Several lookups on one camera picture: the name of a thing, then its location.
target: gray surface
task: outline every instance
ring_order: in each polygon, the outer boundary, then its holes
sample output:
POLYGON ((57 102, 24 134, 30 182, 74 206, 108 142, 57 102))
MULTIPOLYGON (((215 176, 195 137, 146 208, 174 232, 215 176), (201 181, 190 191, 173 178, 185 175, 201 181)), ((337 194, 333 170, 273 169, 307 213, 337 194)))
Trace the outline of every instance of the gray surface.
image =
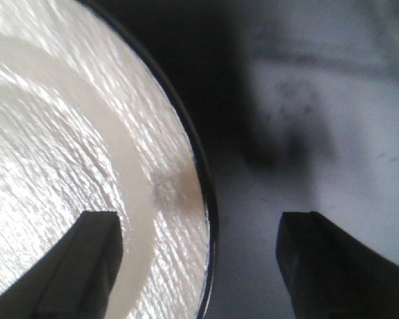
POLYGON ((282 211, 319 210, 399 265, 399 48, 373 3, 358 2, 234 8, 253 101, 241 111, 261 165, 236 146, 214 163, 209 319, 294 318, 273 253, 282 211))

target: textured white surface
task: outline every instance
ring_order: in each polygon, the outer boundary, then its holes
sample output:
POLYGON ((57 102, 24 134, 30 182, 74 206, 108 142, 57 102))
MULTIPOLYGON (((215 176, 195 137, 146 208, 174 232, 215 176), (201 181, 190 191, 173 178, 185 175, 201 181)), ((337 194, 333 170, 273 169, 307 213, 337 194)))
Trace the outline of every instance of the textured white surface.
POLYGON ((166 95, 82 5, 0 0, 0 294, 83 209, 123 226, 107 318, 194 318, 209 227, 166 95))

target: dark background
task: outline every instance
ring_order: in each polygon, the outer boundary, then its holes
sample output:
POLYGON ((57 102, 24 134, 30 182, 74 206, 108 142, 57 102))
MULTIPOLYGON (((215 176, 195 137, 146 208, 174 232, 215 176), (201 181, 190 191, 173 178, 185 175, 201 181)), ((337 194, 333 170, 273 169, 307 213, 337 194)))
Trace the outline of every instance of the dark background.
POLYGON ((204 146, 220 224, 206 318, 294 318, 275 258, 279 219, 315 209, 311 153, 334 159, 321 112, 332 92, 305 78, 399 80, 399 57, 387 68, 372 55, 391 54, 373 1, 97 2, 162 67, 204 146))

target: black edge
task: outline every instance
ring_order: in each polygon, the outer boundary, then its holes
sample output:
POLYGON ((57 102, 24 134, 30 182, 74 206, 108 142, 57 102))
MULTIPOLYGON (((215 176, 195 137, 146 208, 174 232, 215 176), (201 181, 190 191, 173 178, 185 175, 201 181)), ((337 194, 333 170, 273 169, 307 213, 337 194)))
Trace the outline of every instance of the black edge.
POLYGON ((126 42, 130 48, 140 57, 143 63, 146 65, 148 70, 152 73, 155 79, 158 81, 163 91, 166 93, 171 105, 176 110, 179 116, 180 122, 182 123, 186 134, 188 135, 192 150, 194 152, 194 162, 198 173, 198 179, 201 185, 201 192, 203 196, 203 204, 207 211, 207 219, 210 227, 210 239, 209 239, 209 262, 207 268, 207 279, 203 288, 203 298, 198 309, 197 319, 203 319, 209 304, 211 290, 214 280, 215 260, 216 260, 216 244, 217 234, 219 229, 219 219, 217 215, 217 201, 215 198, 215 191, 211 182, 211 175, 207 160, 205 158, 205 152, 201 146, 200 138, 196 129, 194 128, 193 122, 186 111, 181 98, 176 93, 170 80, 164 74, 162 69, 158 66, 158 63, 154 60, 151 54, 145 49, 145 47, 135 39, 128 29, 118 22, 106 9, 101 7, 98 3, 93 0, 77 0, 82 5, 91 9, 97 17, 107 23, 111 29, 113 29, 124 42, 126 42))

